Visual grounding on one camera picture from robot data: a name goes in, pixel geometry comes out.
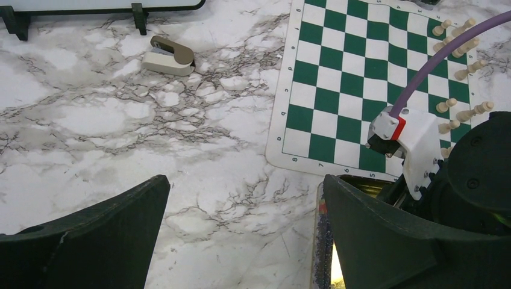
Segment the gold tin white pieces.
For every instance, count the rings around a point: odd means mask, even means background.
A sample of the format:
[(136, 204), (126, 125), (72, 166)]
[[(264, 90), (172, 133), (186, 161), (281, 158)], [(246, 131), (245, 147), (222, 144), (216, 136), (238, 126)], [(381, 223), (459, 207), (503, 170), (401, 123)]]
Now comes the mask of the gold tin white pieces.
[[(372, 197), (376, 197), (385, 185), (393, 184), (392, 181), (362, 176), (341, 175), (340, 178)], [(345, 288), (334, 238), (328, 220), (323, 183), (320, 183), (317, 187), (317, 197), (312, 272), (309, 287)]]

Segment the small tan clip object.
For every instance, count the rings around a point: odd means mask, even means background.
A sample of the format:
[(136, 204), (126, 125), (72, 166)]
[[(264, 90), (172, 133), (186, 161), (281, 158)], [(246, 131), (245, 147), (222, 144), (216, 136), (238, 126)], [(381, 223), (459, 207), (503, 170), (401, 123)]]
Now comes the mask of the small tan clip object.
[(153, 36), (150, 44), (152, 50), (142, 60), (144, 69), (175, 76), (187, 76), (194, 72), (194, 52), (187, 46), (160, 36)]

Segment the white rook corner h1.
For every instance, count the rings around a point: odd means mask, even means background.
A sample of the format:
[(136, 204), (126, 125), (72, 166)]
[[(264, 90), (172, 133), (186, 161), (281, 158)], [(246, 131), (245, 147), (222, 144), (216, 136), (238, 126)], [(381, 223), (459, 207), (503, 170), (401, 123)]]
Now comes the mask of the white rook corner h1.
[(465, 21), (465, 23), (455, 29), (452, 30), (451, 35), (453, 37), (458, 37), (460, 34), (464, 33), (468, 28), (473, 27), (476, 24), (476, 20), (473, 18), (469, 18)]

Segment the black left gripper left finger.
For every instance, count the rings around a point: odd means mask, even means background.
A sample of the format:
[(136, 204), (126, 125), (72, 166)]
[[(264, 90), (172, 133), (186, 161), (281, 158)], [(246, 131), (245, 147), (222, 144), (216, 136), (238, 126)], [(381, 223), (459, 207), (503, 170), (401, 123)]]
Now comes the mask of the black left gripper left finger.
[(156, 175), (107, 200), (1, 235), (2, 288), (143, 288), (171, 186)]

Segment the white chess piece on board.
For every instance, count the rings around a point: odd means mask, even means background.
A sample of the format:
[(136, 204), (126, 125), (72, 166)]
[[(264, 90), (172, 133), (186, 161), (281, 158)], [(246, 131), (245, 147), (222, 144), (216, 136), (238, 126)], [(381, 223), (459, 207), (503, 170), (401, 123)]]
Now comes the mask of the white chess piece on board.
[(467, 122), (472, 117), (478, 114), (483, 114), (485, 112), (489, 112), (494, 108), (494, 103), (492, 101), (484, 101), (479, 105), (476, 105), (471, 110), (460, 111), (456, 114), (456, 118), (459, 122)]

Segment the white pawn far row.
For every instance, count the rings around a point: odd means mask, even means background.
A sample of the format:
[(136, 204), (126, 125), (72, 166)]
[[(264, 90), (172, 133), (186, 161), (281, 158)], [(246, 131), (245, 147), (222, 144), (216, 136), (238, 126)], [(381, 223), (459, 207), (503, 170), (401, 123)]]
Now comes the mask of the white pawn far row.
[(436, 43), (433, 46), (433, 50), (435, 52), (439, 52), (443, 47), (445, 47), (447, 44), (449, 44), (452, 40), (453, 40), (453, 37), (451, 37), (451, 36), (446, 37), (441, 42)]

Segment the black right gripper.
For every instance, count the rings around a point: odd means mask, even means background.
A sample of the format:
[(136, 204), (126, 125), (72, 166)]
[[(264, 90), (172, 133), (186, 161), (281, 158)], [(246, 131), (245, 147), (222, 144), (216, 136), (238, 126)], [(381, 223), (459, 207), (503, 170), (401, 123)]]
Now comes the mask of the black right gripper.
[(491, 112), (467, 132), (440, 162), (422, 198), (409, 196), (399, 177), (379, 199), (422, 219), (464, 231), (510, 235), (510, 112)]

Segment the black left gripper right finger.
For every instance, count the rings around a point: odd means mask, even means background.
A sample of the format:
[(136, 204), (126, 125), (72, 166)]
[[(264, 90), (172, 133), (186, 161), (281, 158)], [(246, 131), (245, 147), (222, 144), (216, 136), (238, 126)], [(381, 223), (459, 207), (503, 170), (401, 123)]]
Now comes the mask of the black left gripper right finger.
[(509, 288), (510, 230), (489, 214), (420, 218), (327, 175), (328, 220), (348, 288)]

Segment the small whiteboard on stand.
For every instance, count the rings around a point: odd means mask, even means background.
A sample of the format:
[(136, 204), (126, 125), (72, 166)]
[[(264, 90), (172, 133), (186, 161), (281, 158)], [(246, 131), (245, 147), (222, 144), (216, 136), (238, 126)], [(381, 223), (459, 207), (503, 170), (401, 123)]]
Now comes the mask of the small whiteboard on stand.
[(150, 12), (191, 11), (204, 4), (205, 0), (4, 0), (1, 18), (10, 34), (27, 41), (33, 16), (130, 13), (144, 36)]

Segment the green white chess board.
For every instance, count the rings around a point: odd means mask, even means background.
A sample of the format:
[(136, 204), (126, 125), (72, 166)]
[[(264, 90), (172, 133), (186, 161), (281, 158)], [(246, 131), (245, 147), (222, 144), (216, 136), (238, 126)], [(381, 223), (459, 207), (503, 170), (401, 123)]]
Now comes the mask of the green white chess board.
[[(452, 24), (441, 36), (432, 29)], [(266, 159), (315, 175), (394, 181), (401, 160), (367, 148), (369, 125), (466, 20), (406, 1), (293, 1)]]

